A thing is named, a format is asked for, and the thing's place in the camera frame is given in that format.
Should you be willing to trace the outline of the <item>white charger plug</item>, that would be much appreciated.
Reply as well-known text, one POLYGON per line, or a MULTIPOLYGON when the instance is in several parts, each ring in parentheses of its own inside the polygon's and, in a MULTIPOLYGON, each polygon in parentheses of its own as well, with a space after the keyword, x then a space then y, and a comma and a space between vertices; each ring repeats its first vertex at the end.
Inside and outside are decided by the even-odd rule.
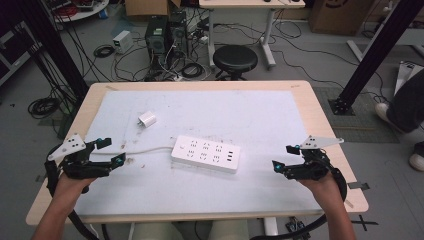
POLYGON ((138 124, 145 128, 152 126, 156 121, 156 116, 151 111, 144 112, 138 117, 138 124))

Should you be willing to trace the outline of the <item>dark floor mat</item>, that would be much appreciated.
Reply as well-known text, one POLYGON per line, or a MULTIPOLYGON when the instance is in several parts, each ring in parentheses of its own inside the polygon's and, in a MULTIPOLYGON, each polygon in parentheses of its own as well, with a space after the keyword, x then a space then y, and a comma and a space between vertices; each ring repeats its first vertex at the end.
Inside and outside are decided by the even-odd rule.
POLYGON ((330 105, 341 90, 330 87, 314 87, 313 91, 337 137, 346 142, 398 143, 395 131, 382 121, 374 111, 375 102, 368 94, 360 94, 345 115, 336 115, 330 105))

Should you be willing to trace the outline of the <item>small black floor device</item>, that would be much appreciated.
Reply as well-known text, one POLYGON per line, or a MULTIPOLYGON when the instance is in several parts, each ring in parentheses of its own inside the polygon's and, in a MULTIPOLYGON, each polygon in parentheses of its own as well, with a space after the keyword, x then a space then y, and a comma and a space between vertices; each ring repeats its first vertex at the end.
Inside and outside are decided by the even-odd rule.
MULTIPOLYGON (((296 217, 290 217, 289 221, 285 224, 285 226, 289 233, 294 233, 305 227, 304 223, 298 220, 296 217)), ((310 239, 309 232, 306 232, 302 235, 294 236, 292 238, 292 240, 309 240, 309 239, 310 239)))

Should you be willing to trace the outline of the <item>white power supply box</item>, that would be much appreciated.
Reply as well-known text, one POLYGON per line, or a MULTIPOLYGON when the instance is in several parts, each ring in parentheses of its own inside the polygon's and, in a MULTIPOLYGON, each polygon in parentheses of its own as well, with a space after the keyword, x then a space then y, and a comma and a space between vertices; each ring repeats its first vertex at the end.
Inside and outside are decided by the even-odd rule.
POLYGON ((131 32, 126 30, 114 37, 113 43, 119 54, 125 54, 134 45, 131 32))

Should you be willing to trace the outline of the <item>white table mat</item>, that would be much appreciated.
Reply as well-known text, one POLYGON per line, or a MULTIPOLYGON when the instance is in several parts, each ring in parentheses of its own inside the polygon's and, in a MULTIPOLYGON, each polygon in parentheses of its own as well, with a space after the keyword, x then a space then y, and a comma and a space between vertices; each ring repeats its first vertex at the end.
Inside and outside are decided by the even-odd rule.
POLYGON ((272 164, 300 163, 286 146, 308 135, 288 91, 111 91, 86 138, 109 137, 112 144, 90 158, 105 161, 126 153, 129 161, 96 180, 76 210, 84 216, 316 211, 310 191, 275 173, 272 164), (138 117, 147 111, 157 121, 145 128, 138 117), (239 146, 237 172, 173 161, 171 149, 181 135, 239 146))

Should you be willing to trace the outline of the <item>person's right hand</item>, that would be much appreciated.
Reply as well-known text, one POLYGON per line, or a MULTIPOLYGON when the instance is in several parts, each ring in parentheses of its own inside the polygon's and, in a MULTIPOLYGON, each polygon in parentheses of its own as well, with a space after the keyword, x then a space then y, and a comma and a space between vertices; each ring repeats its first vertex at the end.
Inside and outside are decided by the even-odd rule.
POLYGON ((337 183, 331 173, 319 180, 299 180, 299 183, 312 192, 315 200, 324 211, 343 205, 337 183))

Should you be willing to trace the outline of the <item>round white table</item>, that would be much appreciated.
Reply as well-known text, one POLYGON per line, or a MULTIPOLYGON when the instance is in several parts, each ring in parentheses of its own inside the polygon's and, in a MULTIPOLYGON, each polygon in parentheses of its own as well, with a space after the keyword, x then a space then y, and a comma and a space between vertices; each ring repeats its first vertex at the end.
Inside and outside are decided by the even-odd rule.
POLYGON ((105 10, 109 0, 45 0, 56 23, 81 20, 105 10))

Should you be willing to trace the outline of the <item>black metal stand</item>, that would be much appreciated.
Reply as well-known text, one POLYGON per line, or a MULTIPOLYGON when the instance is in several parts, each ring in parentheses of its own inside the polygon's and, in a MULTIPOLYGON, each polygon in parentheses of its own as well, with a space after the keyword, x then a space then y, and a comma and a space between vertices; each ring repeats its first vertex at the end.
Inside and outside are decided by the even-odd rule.
POLYGON ((56 67, 60 70, 74 93, 76 102, 81 104, 89 87, 67 51, 60 35, 56 32, 41 0, 5 1, 17 8, 18 14, 23 17, 30 31, 42 43, 56 67))
POLYGON ((376 34, 347 85, 336 99, 329 101, 334 115, 351 115, 356 98, 423 7, 424 0, 400 0, 376 34))

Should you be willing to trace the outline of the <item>white-legged wooden desk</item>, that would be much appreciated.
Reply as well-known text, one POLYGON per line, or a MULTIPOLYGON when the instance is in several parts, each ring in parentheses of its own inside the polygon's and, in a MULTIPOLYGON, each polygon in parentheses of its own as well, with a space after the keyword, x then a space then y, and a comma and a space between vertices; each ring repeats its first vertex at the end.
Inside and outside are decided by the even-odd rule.
POLYGON ((277 10, 301 9, 306 6, 304 0, 199 0, 199 6, 208 10, 209 36, 208 36, 208 57, 209 65, 212 69, 216 67, 213 61, 215 53, 214 41, 214 12, 216 9, 266 9, 266 27, 264 34, 259 38, 259 45, 264 52, 266 66, 268 68, 276 65, 275 59, 269 46, 270 34, 273 25, 273 18, 277 10))

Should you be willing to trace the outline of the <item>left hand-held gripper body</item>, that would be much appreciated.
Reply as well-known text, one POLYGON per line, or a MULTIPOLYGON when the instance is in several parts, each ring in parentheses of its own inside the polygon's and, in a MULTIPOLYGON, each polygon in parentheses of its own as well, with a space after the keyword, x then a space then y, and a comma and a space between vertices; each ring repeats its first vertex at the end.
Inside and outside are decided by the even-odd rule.
POLYGON ((57 176, 60 170, 72 179, 88 179, 106 177, 110 172, 100 168, 104 162, 92 162, 86 155, 86 144, 77 133, 64 140, 49 153, 46 160, 46 171, 49 176, 57 176))

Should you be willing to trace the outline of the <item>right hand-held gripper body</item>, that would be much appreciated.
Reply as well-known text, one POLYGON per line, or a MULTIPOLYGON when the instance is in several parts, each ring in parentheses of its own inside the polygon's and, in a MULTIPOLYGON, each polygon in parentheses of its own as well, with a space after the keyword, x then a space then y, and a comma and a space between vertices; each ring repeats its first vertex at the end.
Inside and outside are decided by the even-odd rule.
POLYGON ((301 149, 300 155, 303 157, 304 162, 298 165, 287 166, 289 172, 285 177, 295 180, 319 180, 324 177, 329 170, 334 169, 324 151, 324 147, 343 142, 343 138, 309 136, 299 145, 301 149))

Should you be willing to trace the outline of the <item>large cardboard box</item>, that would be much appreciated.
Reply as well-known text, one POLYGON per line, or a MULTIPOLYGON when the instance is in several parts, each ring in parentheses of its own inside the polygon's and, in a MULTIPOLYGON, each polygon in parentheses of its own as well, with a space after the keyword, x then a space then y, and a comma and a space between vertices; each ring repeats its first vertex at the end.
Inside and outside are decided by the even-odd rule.
POLYGON ((355 35, 375 0, 315 0, 308 18, 312 32, 355 35))

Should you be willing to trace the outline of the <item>white board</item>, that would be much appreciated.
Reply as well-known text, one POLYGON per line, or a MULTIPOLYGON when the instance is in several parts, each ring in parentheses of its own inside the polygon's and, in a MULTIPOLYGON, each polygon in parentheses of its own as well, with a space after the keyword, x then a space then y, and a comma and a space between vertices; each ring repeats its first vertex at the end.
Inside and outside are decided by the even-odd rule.
POLYGON ((424 66, 415 64, 413 62, 402 61, 399 64, 399 71, 397 75, 394 94, 397 94, 399 89, 419 71, 423 70, 424 66))

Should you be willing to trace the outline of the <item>white power strip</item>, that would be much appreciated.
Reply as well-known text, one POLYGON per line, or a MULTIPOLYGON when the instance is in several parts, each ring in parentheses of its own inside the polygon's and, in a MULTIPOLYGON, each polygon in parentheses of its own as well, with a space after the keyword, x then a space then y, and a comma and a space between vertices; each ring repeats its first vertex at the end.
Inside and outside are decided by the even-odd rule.
POLYGON ((190 136, 178 136, 171 152, 175 162, 235 174, 241 148, 190 136))

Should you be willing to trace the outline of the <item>black round stool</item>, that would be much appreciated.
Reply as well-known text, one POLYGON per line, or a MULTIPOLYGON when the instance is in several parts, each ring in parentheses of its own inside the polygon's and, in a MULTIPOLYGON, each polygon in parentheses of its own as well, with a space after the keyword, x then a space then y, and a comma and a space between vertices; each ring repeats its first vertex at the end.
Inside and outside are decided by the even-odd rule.
POLYGON ((213 63, 219 69, 215 78, 220 81, 244 80, 243 73, 253 70, 258 64, 256 53, 246 46, 226 45, 213 54, 213 63))

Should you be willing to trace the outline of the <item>white table leg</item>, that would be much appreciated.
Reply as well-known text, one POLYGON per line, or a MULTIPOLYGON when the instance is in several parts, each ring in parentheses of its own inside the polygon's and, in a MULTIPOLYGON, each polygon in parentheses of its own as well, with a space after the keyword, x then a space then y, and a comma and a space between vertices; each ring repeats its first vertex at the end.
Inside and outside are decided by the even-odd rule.
POLYGON ((266 217, 264 221, 264 232, 267 236, 277 236, 279 234, 277 219, 275 217, 266 217))

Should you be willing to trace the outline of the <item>person's left hand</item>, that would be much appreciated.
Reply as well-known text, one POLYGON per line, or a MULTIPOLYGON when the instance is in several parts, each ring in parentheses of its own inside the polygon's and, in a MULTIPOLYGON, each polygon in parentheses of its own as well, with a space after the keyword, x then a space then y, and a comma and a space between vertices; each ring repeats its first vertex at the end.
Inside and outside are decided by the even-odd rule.
POLYGON ((83 189, 89 186, 95 178, 88 179, 72 179, 63 173, 58 181, 53 202, 61 206, 75 205, 78 198, 83 192, 83 189))

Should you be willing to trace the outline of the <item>black computer tower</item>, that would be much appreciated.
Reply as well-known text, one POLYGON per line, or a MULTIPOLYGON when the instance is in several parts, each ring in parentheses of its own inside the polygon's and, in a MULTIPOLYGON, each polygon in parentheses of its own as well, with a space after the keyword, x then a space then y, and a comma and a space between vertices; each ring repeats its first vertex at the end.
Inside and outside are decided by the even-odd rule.
POLYGON ((185 11, 171 14, 169 26, 172 34, 174 54, 176 58, 183 58, 188 54, 187 19, 185 11))
POLYGON ((160 70, 165 65, 165 56, 169 50, 166 16, 152 16, 145 32, 145 41, 154 70, 160 70))

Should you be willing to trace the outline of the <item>grey tape strip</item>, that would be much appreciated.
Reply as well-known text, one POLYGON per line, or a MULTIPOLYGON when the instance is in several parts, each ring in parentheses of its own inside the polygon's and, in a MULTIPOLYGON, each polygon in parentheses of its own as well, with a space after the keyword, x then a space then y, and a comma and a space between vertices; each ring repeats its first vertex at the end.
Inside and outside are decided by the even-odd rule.
POLYGON ((347 184, 350 189, 361 189, 362 191, 370 189, 368 183, 351 182, 347 184))

